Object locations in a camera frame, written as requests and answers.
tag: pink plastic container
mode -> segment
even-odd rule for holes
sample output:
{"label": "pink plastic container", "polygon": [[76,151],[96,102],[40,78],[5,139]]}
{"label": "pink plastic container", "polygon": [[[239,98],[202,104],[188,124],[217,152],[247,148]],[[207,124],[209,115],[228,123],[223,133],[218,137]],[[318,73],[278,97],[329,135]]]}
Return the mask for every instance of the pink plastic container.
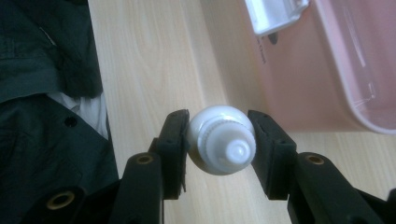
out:
{"label": "pink plastic container", "polygon": [[311,0],[275,45],[252,42],[282,127],[396,133],[396,1]]}

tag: tube cap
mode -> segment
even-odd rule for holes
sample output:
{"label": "tube cap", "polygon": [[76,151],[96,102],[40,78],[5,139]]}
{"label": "tube cap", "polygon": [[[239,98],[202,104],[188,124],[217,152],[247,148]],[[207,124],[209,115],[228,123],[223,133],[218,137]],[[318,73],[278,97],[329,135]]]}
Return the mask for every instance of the tube cap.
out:
{"label": "tube cap", "polygon": [[217,120],[202,127],[198,150],[212,173],[228,175],[247,167],[256,153],[253,133],[233,120]]}

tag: screw hole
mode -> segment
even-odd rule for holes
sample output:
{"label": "screw hole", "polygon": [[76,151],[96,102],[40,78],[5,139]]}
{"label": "screw hole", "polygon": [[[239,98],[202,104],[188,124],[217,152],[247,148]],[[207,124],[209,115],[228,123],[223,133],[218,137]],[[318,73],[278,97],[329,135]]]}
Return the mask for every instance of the screw hole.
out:
{"label": "screw hole", "polygon": [[74,199],[75,194],[72,191],[68,190],[65,192],[61,192],[47,201],[47,208],[49,210],[58,210],[72,203]]}
{"label": "screw hole", "polygon": [[321,157],[314,156],[314,155],[309,155],[306,157],[306,159],[315,165],[322,165],[324,164],[324,160]]}
{"label": "screw hole", "polygon": [[145,156],[141,156],[141,157],[137,158],[137,163],[138,164],[142,164],[142,165],[149,164],[152,161],[153,161],[153,159],[152,159],[151,156],[146,156],[145,155]]}

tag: light wood surface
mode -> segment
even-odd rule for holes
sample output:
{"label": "light wood surface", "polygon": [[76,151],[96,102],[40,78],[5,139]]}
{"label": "light wood surface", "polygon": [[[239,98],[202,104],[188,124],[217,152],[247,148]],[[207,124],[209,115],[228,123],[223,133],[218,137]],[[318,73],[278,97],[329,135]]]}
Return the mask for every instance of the light wood surface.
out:
{"label": "light wood surface", "polygon": [[[238,0],[95,0],[92,24],[119,173],[147,151],[170,112],[208,105],[266,111],[256,55]],[[396,138],[290,133],[298,150],[331,159],[353,186],[386,199],[396,187]],[[165,203],[165,223],[290,223],[252,167],[208,175],[188,159],[187,192]]]}

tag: white bottle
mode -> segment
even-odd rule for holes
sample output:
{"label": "white bottle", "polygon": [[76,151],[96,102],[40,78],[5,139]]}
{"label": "white bottle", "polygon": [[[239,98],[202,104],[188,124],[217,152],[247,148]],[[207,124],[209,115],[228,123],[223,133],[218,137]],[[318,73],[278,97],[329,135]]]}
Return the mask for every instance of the white bottle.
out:
{"label": "white bottle", "polygon": [[240,110],[210,106],[190,122],[189,155],[202,170],[212,175],[229,175],[247,167],[256,153],[254,128]]}

